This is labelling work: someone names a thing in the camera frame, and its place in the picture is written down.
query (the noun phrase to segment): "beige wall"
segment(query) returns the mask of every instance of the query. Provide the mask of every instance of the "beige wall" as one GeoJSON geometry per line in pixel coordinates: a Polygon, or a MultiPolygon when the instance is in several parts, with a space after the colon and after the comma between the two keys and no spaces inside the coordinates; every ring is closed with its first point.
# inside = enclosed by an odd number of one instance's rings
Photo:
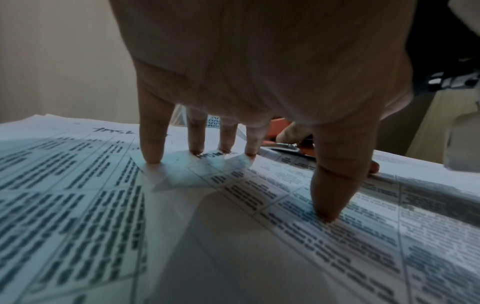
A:
{"type": "Polygon", "coordinates": [[[0,122],[138,122],[135,73],[107,0],[0,0],[0,122]]]}

